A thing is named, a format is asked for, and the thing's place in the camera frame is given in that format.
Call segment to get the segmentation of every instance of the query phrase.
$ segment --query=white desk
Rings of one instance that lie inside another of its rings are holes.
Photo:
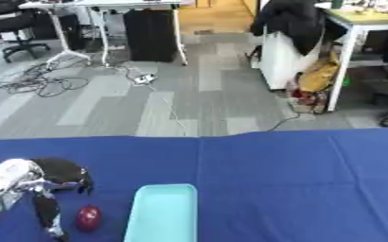
[[[335,78],[329,99],[328,110],[333,112],[337,106],[337,101],[343,87],[344,76],[359,34],[364,31],[388,30],[388,14],[375,13],[372,15],[364,15],[355,12],[328,9],[326,10],[326,17],[335,24],[345,27],[348,30],[347,38],[343,45],[340,69]]]
[[[183,65],[187,65],[187,59],[185,54],[184,46],[181,43],[181,31],[179,25],[178,10],[176,9],[177,5],[190,5],[193,4],[193,0],[161,0],[161,1],[145,1],[145,0],[77,0],[70,3],[57,3],[57,4],[45,4],[41,2],[27,2],[20,6],[21,9],[44,9],[51,16],[56,32],[59,36],[59,39],[62,43],[63,51],[57,56],[51,58],[47,61],[47,64],[50,65],[52,62],[58,60],[63,56],[73,55],[78,56],[84,59],[87,59],[88,62],[91,62],[91,58],[87,55],[75,52],[70,50],[69,44],[67,43],[66,38],[64,37],[62,31],[62,25],[59,21],[55,9],[58,8],[70,8],[70,7],[85,7],[88,8],[88,12],[91,12],[89,8],[97,8],[97,11],[93,11],[94,14],[97,14],[99,20],[101,20],[99,25],[99,30],[101,33],[101,40],[103,41],[104,51],[102,56],[102,63],[105,66],[109,66],[107,58],[109,55],[109,41],[107,39],[107,34],[105,30],[105,21],[104,14],[109,9],[163,9],[163,8],[172,8],[173,9],[173,22],[175,27],[175,39],[178,46],[178,51],[181,55]]]

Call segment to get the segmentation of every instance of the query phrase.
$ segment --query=blue tablecloth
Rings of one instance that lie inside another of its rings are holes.
[[[91,197],[57,195],[71,241],[121,241],[134,192],[153,183],[197,187],[200,242],[388,241],[388,130],[0,141],[0,161],[51,156],[96,182]],[[80,233],[74,216],[88,203],[103,224]],[[0,241],[51,241],[30,197],[2,215]]]

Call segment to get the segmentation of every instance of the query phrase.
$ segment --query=teal plastic tray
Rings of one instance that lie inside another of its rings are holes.
[[[146,185],[135,194],[124,242],[196,242],[197,190],[190,184]]]

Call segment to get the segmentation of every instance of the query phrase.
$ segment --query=bag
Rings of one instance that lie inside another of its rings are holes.
[[[311,65],[298,82],[301,91],[319,92],[329,86],[340,66],[337,55],[331,51],[328,58],[319,59]]]
[[[340,63],[330,52],[328,58],[316,61],[304,73],[299,73],[287,84],[287,96],[296,112],[324,113],[329,98],[329,87]]]

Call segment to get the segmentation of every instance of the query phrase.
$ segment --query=office chair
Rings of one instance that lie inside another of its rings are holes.
[[[50,47],[45,43],[30,43],[32,38],[22,40],[19,36],[19,30],[35,26],[36,15],[30,10],[19,9],[19,5],[23,4],[22,0],[0,0],[0,15],[15,13],[16,16],[0,19],[0,33],[13,32],[16,36],[18,45],[3,49],[4,60],[11,63],[9,57],[19,51],[27,51],[33,59],[37,59],[34,47],[44,47],[45,50],[50,50]]]

